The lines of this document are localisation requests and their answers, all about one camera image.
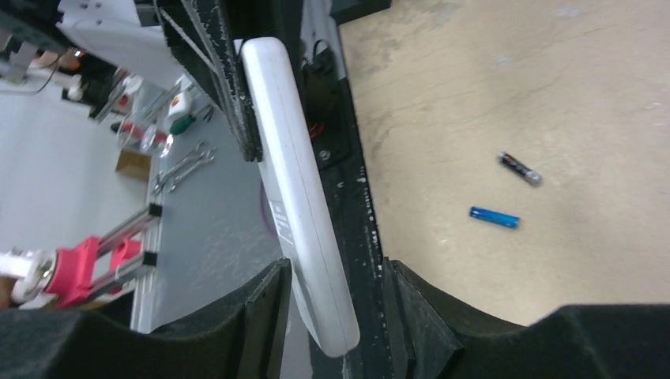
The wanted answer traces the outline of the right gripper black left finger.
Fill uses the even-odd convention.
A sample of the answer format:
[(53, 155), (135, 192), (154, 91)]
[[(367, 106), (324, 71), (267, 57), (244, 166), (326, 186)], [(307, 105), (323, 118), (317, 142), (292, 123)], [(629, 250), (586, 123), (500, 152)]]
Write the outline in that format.
[(292, 281), (274, 261), (239, 289), (149, 334), (100, 310), (3, 310), (4, 378), (277, 378)]

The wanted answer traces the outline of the red clamp fixture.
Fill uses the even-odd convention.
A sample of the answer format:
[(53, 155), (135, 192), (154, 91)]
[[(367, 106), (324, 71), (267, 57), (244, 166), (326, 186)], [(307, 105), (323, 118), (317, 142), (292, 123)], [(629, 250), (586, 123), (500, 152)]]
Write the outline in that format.
[(120, 292), (125, 283), (156, 267), (157, 253), (143, 250), (135, 236), (163, 213), (151, 203), (103, 236), (72, 248), (1, 253), (1, 276), (15, 280), (11, 299), (20, 305), (39, 295), (55, 297), (58, 308), (77, 306)]

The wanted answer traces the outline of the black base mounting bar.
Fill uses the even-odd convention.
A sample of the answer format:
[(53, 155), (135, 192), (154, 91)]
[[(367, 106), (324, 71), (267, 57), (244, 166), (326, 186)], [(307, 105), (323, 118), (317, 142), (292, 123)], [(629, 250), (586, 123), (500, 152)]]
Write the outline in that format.
[(311, 340), (314, 378), (392, 378), (382, 279), (382, 247), (348, 80), (339, 82), (349, 154), (321, 173), (333, 228), (360, 330), (359, 344), (329, 358)]

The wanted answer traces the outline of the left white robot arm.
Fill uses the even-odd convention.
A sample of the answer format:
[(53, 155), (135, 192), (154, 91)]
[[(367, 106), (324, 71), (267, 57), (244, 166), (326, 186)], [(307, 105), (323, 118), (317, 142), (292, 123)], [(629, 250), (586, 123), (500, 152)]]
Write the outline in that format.
[(160, 88), (180, 74), (192, 79), (223, 115), (242, 157), (263, 156), (250, 76), (241, 49), (272, 37), (288, 52), (306, 131), (324, 168), (348, 153), (355, 117), (351, 93), (336, 70), (331, 42), (307, 43), (308, 22), (329, 25), (329, 16), (307, 16), (304, 1), (62, 1), (60, 32), (71, 43)]

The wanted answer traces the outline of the cardboard box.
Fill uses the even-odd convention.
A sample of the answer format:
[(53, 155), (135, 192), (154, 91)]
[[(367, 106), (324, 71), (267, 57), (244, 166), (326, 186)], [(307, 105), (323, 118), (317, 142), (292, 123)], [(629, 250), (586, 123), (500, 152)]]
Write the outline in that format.
[(116, 163), (115, 173), (127, 178), (147, 182), (151, 171), (151, 157), (140, 152), (122, 149)]

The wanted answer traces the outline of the metal wrenches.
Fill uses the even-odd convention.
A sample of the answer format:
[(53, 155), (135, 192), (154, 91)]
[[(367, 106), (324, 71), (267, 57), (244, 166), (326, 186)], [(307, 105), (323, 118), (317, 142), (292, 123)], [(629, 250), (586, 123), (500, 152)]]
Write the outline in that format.
[(164, 190), (164, 187), (170, 183), (169, 191), (173, 191), (176, 186), (191, 172), (200, 166), (210, 163), (214, 159), (216, 148), (203, 148), (205, 142), (199, 142), (190, 152), (188, 152), (178, 163), (166, 171), (160, 171), (154, 182), (151, 194), (156, 196)]

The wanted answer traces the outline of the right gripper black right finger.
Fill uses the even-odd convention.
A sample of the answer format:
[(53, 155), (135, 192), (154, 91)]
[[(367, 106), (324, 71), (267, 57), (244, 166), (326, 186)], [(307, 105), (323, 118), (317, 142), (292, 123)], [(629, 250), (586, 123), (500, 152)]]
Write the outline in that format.
[(666, 378), (666, 305), (568, 305), (529, 326), (485, 313), (384, 260), (399, 378)]

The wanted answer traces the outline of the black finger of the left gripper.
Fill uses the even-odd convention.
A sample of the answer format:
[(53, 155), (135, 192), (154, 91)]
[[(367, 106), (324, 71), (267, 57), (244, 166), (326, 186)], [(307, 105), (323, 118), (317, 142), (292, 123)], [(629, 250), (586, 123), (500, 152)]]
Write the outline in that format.
[(155, 1), (168, 48), (228, 120), (242, 157), (262, 161), (262, 143), (224, 1)]
[(349, 97), (343, 89), (344, 59), (331, 5), (331, 1), (305, 1), (301, 27), (303, 104), (321, 171), (342, 161), (350, 150)]

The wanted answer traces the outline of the green handled screwdriver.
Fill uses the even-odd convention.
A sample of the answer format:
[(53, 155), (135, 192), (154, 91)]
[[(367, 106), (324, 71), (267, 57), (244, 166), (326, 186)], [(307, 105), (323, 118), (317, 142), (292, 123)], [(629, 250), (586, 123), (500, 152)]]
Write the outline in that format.
[(173, 136), (177, 136), (185, 133), (191, 125), (196, 121), (206, 121), (209, 122), (213, 117), (215, 107), (213, 105), (206, 105), (198, 109), (197, 111), (191, 112), (181, 118), (176, 119), (170, 126), (169, 133)]

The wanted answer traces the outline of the blue battery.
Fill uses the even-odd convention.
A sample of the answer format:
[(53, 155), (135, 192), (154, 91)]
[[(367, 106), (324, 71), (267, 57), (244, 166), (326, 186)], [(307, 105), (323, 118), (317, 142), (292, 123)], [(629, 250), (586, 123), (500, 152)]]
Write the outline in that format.
[(472, 206), (469, 209), (469, 215), (472, 218), (482, 220), (489, 223), (494, 223), (499, 226), (516, 229), (520, 223), (518, 216), (492, 211), (490, 209)]

